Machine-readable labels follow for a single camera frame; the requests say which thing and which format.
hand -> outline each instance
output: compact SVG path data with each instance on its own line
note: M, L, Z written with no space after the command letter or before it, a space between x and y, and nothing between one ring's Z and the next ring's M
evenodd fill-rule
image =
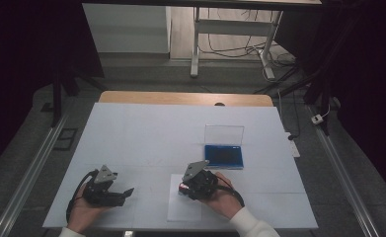
M70 212L67 228L77 233L82 233L86 230L94 220L105 210L110 209L109 206L92 206L83 197L85 186L79 189Z
M223 176L221 173L216 172L218 177L218 185L231 187L232 183L229 179ZM215 212L231 219L240 209L242 209L239 201L226 191L216 190L210 199L201 199L202 203L211 207Z

sheet of paper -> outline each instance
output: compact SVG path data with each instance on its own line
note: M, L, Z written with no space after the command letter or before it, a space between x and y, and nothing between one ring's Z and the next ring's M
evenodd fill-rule
M171 175L168 221L201 221L201 202L178 194L183 175Z

wooden floor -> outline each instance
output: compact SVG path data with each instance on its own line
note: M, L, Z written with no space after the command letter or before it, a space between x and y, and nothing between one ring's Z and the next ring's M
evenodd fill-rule
M193 8L172 7L171 15L171 58L191 59L193 50ZM201 8L199 15L201 19L270 22L271 11ZM253 45L261 45L261 43L266 41L266 38L200 34L198 38L198 46L201 50L199 58L260 60L255 52L251 52L251 54L246 55L247 51L244 47L247 45L248 41L248 47L252 47ZM241 49L218 51L219 53L229 55L231 57L209 53L214 50L225 50L231 48ZM286 53L286 51L279 45L272 46L270 51L273 58Z

desk leg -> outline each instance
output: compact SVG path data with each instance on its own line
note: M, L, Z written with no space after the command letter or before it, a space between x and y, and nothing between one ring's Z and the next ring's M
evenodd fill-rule
M267 41L266 41L264 50L259 50L260 59L261 59L261 62L263 63L263 67L264 67L264 71L266 72L267 79L269 80L272 80L275 78L272 73L268 55L270 52L270 46L271 46L273 37L275 36L276 28L278 27L279 19L281 18L281 14L282 12L276 12L276 16L273 19L269 34L267 35Z
M193 56L191 77L198 76L198 27L199 27L199 8L195 8L195 19L193 23Z

person's left hand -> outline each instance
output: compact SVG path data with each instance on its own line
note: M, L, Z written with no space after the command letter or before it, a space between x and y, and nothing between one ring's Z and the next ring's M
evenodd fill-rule
M86 230L95 219L105 210L110 209L109 206L93 206L89 204L82 194L85 190L85 184L79 189L70 212L67 228L77 233L82 233Z

